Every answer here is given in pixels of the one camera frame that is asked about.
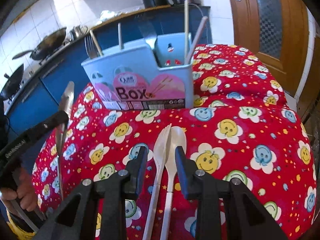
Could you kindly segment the person's left hand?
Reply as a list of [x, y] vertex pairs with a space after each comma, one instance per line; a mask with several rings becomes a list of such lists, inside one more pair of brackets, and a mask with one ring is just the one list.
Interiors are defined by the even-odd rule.
[[37, 207], [37, 195], [31, 184], [31, 177], [24, 168], [20, 169], [19, 180], [20, 185], [18, 186], [17, 191], [9, 188], [1, 188], [2, 203], [10, 213], [16, 216], [19, 216], [19, 214], [11, 203], [11, 201], [16, 198], [20, 199], [20, 207], [23, 210], [30, 212], [34, 211]]

